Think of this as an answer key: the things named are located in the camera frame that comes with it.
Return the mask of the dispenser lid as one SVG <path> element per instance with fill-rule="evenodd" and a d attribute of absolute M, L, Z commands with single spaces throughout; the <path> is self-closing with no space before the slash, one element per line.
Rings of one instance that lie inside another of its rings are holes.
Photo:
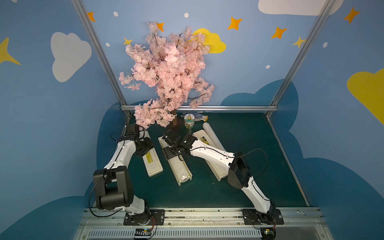
<path fill-rule="evenodd" d="M 143 156 L 143 161 L 149 177 L 153 177 L 156 174 L 159 174 L 163 171 L 163 166 L 160 162 L 158 154 L 155 150 L 153 142 L 150 138 L 150 135 L 147 131 L 144 131 L 145 140 L 149 140 L 150 149 Z"/>

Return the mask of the dispenser base tray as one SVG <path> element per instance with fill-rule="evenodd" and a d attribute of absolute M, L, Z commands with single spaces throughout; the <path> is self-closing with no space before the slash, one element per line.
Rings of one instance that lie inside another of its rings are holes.
<path fill-rule="evenodd" d="M 169 150 L 169 145 L 166 143 L 166 141 L 163 140 L 162 137 L 159 137 L 158 141 L 159 141 L 159 143 L 160 143 L 160 145 L 162 147 L 163 155 L 164 155 L 165 159 L 168 161 L 168 163 L 169 163 L 169 165 L 171 167 L 171 170 L 172 170 L 172 172 L 174 174 L 174 177 L 175 177 L 175 179 L 176 179 L 176 181 L 178 183 L 178 186 L 180 187 L 181 184 L 179 183 L 178 176 L 177 176 L 177 166 L 178 166 L 177 165 L 177 160 L 180 160 L 179 157 L 181 157 L 181 159 L 182 159 L 182 156 L 178 155 L 177 157 L 172 157 L 172 158 L 169 157 L 167 155 L 167 153 L 166 153 L 166 150 Z"/>

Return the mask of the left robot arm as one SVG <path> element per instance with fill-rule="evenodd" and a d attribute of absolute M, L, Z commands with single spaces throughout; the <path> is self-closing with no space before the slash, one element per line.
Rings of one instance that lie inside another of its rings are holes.
<path fill-rule="evenodd" d="M 129 124 L 126 133 L 120 136 L 111 160 L 103 169 L 94 172 L 91 193 L 95 196 L 97 208 L 115 211 L 105 215 L 106 218 L 124 211 L 139 225 L 145 226 L 152 220 L 148 202 L 134 194 L 128 167 L 132 156 L 143 157 L 153 147 L 142 127 Z"/>

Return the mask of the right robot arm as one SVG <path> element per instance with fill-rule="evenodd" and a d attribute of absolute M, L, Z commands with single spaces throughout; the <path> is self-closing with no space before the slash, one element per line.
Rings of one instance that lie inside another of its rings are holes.
<path fill-rule="evenodd" d="M 242 155 L 219 150 L 192 135 L 182 138 L 173 130 L 167 131 L 161 139 L 166 143 L 163 149 L 166 160 L 174 157 L 181 160 L 183 154 L 189 154 L 220 165 L 228 172 L 228 183 L 242 190 L 254 205 L 257 215 L 255 221 L 270 225 L 276 222 L 275 202 L 259 188 Z"/>

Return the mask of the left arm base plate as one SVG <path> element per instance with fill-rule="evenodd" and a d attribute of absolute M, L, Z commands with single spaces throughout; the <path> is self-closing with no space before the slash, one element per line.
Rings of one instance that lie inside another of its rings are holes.
<path fill-rule="evenodd" d="M 149 210 L 139 215 L 126 213 L 124 226 L 163 226 L 165 220 L 165 210 Z"/>

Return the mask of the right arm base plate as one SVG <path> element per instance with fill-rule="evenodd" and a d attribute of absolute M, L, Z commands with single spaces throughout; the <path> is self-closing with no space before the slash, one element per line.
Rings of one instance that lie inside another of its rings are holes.
<path fill-rule="evenodd" d="M 283 225 L 284 220 L 279 209 L 273 211 L 273 215 L 263 214 L 255 209 L 243 209 L 243 219 L 245 225 Z"/>

